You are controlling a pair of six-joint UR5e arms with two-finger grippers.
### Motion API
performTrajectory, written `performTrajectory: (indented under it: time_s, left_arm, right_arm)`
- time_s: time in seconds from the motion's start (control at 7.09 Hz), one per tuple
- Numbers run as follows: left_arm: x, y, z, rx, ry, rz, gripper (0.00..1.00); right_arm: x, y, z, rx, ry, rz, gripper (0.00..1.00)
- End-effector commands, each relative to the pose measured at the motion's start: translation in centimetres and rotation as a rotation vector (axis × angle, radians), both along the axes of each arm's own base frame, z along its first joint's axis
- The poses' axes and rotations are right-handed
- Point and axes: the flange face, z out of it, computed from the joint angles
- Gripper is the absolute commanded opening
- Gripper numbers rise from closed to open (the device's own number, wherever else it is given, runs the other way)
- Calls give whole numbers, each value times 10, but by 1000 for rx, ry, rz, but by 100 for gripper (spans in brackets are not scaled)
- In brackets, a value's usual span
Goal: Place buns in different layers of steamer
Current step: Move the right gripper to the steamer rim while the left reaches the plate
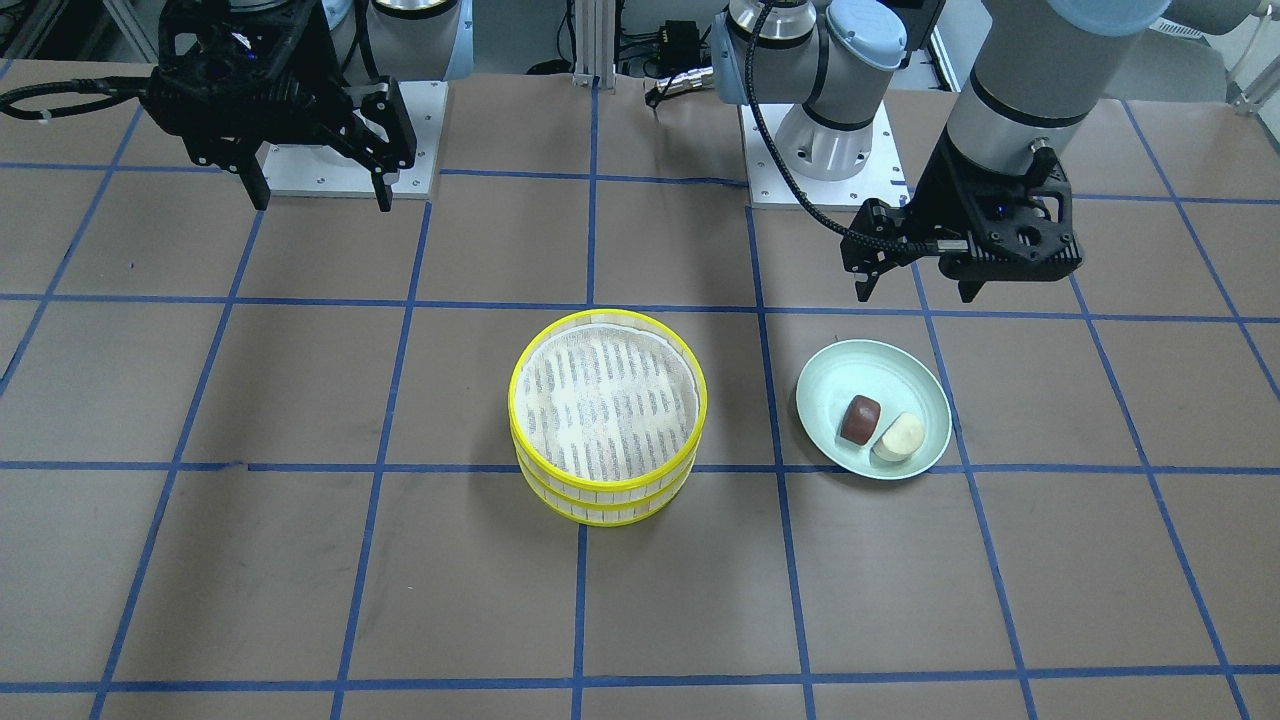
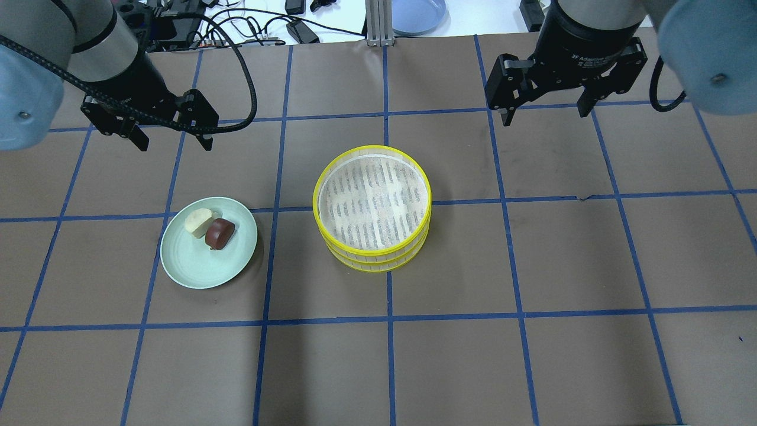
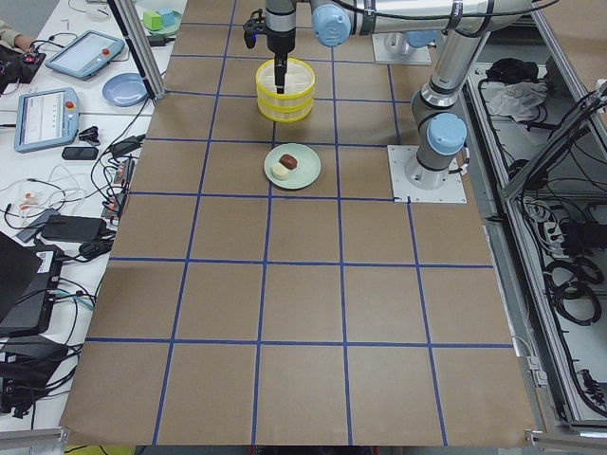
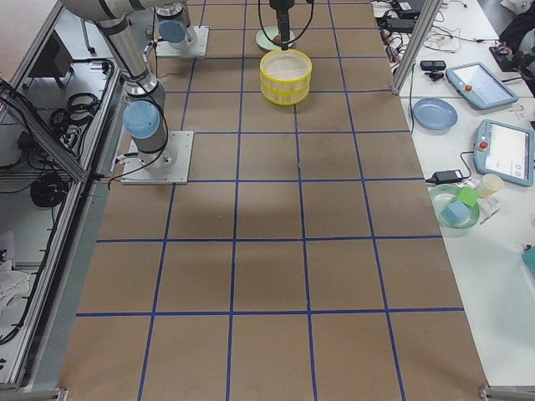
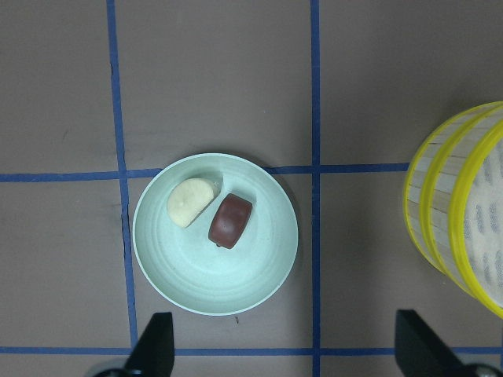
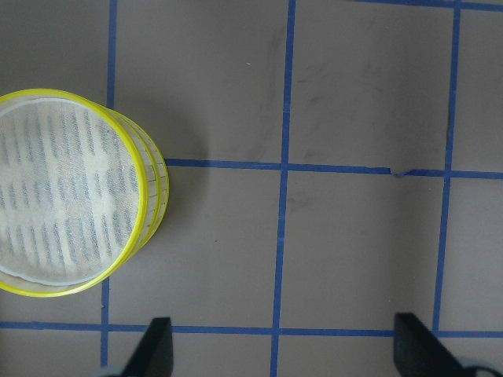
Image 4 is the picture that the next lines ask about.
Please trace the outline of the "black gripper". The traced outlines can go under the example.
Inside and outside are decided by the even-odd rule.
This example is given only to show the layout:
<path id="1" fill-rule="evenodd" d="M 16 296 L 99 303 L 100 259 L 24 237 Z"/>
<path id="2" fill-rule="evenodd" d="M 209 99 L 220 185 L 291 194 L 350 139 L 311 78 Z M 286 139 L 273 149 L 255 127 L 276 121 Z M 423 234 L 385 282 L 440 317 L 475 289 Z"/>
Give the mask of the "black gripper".
<path id="1" fill-rule="evenodd" d="M 279 37 L 282 51 L 289 50 L 290 17 L 289 10 L 294 6 L 294 0 L 270 0 L 269 6 L 276 13 Z"/>

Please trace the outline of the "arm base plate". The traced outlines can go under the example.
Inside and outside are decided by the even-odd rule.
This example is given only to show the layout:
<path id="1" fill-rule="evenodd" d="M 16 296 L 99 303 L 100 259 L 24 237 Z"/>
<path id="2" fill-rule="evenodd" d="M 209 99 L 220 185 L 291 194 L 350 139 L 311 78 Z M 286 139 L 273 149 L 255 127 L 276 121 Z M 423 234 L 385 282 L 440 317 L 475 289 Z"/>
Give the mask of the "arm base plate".
<path id="1" fill-rule="evenodd" d="M 128 158 L 120 182 L 125 185 L 186 185 L 193 141 L 193 131 L 171 131 L 160 157 L 141 154 L 141 157 Z"/>
<path id="2" fill-rule="evenodd" d="M 208 26 L 165 28 L 156 53 L 161 58 L 205 58 L 209 32 Z"/>

